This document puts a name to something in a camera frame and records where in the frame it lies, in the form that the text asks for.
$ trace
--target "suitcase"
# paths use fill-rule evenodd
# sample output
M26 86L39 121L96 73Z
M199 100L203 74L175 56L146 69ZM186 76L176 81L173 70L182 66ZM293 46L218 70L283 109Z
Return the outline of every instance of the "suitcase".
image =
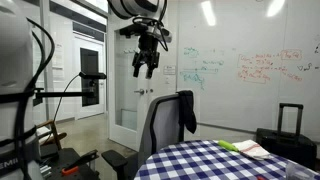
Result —
M281 132L283 108L298 108L296 133ZM256 141L270 153L295 161L312 170L315 169L317 146L300 134L303 105L280 103L278 129L276 131L258 128Z

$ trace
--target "door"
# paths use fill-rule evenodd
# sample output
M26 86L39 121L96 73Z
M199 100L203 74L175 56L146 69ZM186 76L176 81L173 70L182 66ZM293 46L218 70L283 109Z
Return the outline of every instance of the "door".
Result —
M103 44L80 35L74 38L74 57L76 72L85 74L105 73ZM104 113L105 80L77 79L78 91L94 92L95 97L78 97L76 119Z
M147 68L142 66L139 77L133 77L136 37L109 35L109 138L138 151L149 105Z

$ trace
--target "blue and white checkered tablecloth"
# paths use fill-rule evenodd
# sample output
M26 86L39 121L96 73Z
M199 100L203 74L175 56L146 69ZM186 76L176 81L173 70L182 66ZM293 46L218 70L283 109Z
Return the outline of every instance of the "blue and white checkered tablecloth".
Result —
M229 152L214 141L188 141L152 155L137 172L140 179L285 179L288 160L272 155L257 161Z

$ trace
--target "chair backrest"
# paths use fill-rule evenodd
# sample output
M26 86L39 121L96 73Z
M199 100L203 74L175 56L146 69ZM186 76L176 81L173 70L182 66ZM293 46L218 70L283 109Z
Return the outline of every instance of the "chair backrest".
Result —
M147 114L139 149L139 164L152 154L184 139L184 127L179 125L179 95L154 99Z

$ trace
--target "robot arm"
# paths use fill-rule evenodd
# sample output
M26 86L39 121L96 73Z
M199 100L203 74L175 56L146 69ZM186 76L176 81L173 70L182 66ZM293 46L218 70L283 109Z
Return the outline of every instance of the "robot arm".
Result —
M108 0L108 2L119 18L126 20L134 17L132 25L120 29L120 35L127 38L132 35L140 36L138 46L140 52L135 53L132 62L133 76L138 77L140 67L147 64L146 78L150 79L153 70L159 64L158 43L168 51L167 43L172 41L171 33L162 23L167 0Z

